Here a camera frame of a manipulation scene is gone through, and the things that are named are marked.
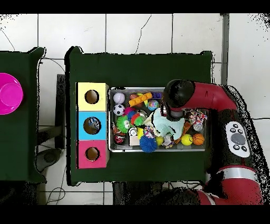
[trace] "green table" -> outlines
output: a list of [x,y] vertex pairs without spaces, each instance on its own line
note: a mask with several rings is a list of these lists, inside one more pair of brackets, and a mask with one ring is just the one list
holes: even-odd
[[0,52],[0,72],[13,75],[24,91],[21,105],[0,115],[0,180],[45,182],[34,164],[37,147],[37,66],[44,48]]
[[77,169],[76,82],[109,87],[164,87],[172,79],[211,82],[211,52],[201,54],[84,54],[71,47],[65,56],[67,182],[204,180],[206,152],[110,153],[103,169]]

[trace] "red robot arm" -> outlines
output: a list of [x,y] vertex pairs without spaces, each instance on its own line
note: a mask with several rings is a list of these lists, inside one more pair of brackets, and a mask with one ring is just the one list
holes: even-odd
[[206,187],[197,191],[199,203],[263,204],[252,149],[237,104],[226,89],[215,84],[172,80],[166,85],[162,99],[166,116],[172,121],[183,117],[184,108],[206,108],[213,112],[213,149],[207,171],[210,178]]

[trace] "yellow ball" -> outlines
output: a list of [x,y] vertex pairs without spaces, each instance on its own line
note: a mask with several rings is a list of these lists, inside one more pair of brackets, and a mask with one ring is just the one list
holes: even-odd
[[193,138],[189,134],[184,134],[181,138],[181,142],[183,145],[191,145],[193,142]]
[[143,136],[143,129],[138,127],[137,128],[137,135],[138,135],[138,139],[140,139]]
[[163,137],[156,137],[156,141],[157,141],[158,146],[160,146],[164,142],[164,138]]

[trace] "pink box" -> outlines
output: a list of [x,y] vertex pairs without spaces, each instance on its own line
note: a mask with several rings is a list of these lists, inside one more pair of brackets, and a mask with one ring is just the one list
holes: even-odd
[[[86,151],[91,147],[99,151],[99,157],[95,161],[91,161],[86,157]],[[109,156],[107,140],[79,140],[79,169],[105,168]]]

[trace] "magenta bowl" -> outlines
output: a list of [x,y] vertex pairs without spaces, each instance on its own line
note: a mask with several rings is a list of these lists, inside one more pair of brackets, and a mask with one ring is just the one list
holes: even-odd
[[19,81],[10,74],[0,73],[0,115],[14,112],[23,100]]

